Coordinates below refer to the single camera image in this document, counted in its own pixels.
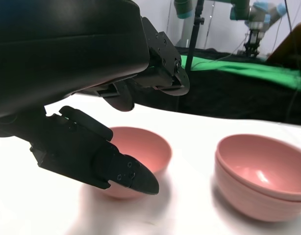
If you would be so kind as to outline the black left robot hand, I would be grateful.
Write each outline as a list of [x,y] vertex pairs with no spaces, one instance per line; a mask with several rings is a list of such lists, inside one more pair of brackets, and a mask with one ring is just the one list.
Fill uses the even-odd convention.
[[133,1],[0,0],[0,137],[29,142],[40,168],[158,194],[154,174],[119,152],[111,129],[69,106],[46,115],[46,105],[83,90],[131,111],[127,79],[173,96],[190,88],[179,52]]

